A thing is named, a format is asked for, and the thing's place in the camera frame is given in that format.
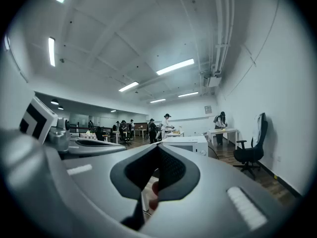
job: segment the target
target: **ceiling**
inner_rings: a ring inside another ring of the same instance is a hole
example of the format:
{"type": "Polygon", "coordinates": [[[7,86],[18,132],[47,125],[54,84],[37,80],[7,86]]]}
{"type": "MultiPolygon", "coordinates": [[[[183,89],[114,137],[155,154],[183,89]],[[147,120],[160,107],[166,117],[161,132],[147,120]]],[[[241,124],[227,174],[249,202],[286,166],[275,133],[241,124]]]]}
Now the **ceiling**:
{"type": "Polygon", "coordinates": [[[56,77],[52,73],[47,77],[58,82],[68,71],[83,75],[87,85],[102,80],[116,98],[145,104],[193,91],[214,93],[213,88],[204,87],[203,79],[222,69],[226,47],[216,47],[230,41],[229,20],[234,13],[230,3],[232,0],[30,0],[22,22],[36,74],[47,76],[46,71],[53,71],[56,77]],[[49,63],[48,37],[55,38],[56,67],[49,63]],[[194,65],[156,74],[191,58],[194,65]],[[139,85],[118,92],[133,81],[139,85]]]}

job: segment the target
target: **baseboard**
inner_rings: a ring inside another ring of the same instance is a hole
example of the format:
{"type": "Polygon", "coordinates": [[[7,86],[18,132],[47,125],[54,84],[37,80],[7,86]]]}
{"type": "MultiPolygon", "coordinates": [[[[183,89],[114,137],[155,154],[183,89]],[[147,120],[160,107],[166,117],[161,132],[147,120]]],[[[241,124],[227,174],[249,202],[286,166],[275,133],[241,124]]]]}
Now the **baseboard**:
{"type": "MultiPolygon", "coordinates": [[[[234,144],[231,140],[228,140],[227,138],[223,137],[225,140],[231,142],[234,144]]],[[[291,185],[289,185],[286,181],[284,181],[281,177],[278,177],[275,175],[270,169],[268,169],[264,164],[262,164],[260,161],[256,161],[256,163],[263,168],[271,177],[276,179],[282,186],[284,186],[293,196],[296,198],[301,198],[303,197],[300,193],[297,192],[296,189],[294,189],[291,185]]]]}

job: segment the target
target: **white desk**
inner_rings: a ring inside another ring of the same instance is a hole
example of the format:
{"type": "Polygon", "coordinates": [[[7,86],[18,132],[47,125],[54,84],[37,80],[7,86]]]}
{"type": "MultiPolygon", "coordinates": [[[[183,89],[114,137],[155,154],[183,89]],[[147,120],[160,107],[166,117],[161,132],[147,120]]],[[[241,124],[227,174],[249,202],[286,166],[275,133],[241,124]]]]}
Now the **white desk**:
{"type": "Polygon", "coordinates": [[[114,130],[112,133],[115,134],[115,142],[118,143],[118,134],[120,134],[120,131],[114,130]]]}
{"type": "Polygon", "coordinates": [[[134,130],[134,136],[135,136],[135,131],[136,131],[136,130],[139,131],[139,136],[141,136],[141,135],[140,135],[140,131],[142,131],[142,137],[144,137],[144,131],[147,131],[146,129],[135,129],[135,130],[134,130]]]}
{"type": "Polygon", "coordinates": [[[180,134],[177,134],[177,133],[169,133],[166,135],[167,137],[180,137],[180,136],[183,136],[184,137],[184,132],[181,132],[180,134]]]}
{"type": "Polygon", "coordinates": [[[238,130],[234,129],[234,128],[225,128],[225,129],[209,129],[208,130],[208,141],[212,143],[213,145],[213,135],[217,135],[217,134],[223,134],[223,133],[235,133],[236,134],[236,139],[235,139],[235,145],[236,145],[236,149],[238,149],[238,143],[237,141],[238,139],[238,130]]]}

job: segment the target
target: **printer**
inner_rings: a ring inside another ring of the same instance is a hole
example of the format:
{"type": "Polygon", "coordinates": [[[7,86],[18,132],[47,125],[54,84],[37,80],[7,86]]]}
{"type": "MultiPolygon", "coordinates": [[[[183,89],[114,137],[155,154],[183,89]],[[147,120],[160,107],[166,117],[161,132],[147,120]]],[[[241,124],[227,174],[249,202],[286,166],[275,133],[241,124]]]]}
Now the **printer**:
{"type": "Polygon", "coordinates": [[[204,136],[168,137],[161,142],[208,157],[208,142],[204,136]]]}
{"type": "Polygon", "coordinates": [[[20,131],[33,136],[41,144],[55,148],[62,159],[92,157],[126,150],[120,144],[72,137],[69,121],[59,118],[36,96],[22,118],[20,131]]]}

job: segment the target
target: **wooden floor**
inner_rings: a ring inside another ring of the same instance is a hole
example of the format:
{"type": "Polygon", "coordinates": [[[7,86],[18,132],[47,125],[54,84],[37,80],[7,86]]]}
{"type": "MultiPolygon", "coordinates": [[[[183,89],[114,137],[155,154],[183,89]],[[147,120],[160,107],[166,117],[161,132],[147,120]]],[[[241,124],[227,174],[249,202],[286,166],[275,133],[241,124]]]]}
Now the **wooden floor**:
{"type": "MultiPolygon", "coordinates": [[[[130,146],[127,146],[127,149],[136,148],[145,144],[149,144],[150,140],[144,140],[142,137],[136,136],[130,146]]],[[[230,165],[241,165],[241,163],[237,162],[233,156],[233,151],[235,149],[234,144],[227,143],[227,141],[223,140],[223,145],[217,146],[217,143],[214,139],[214,147],[209,143],[209,146],[215,150],[215,153],[218,155],[221,161],[224,161],[230,165]]],[[[213,152],[211,148],[208,148],[208,156],[211,158],[216,158],[217,156],[213,152]]],[[[258,171],[254,169],[254,174],[256,175],[256,182],[261,184],[265,189],[267,189],[273,197],[281,202],[282,205],[288,206],[295,202],[295,197],[285,188],[283,187],[277,180],[271,177],[265,170],[261,169],[258,171]]],[[[144,189],[147,201],[150,199],[155,199],[156,196],[152,192],[152,184],[157,181],[156,177],[152,177],[148,182],[147,186],[144,189]]]]}

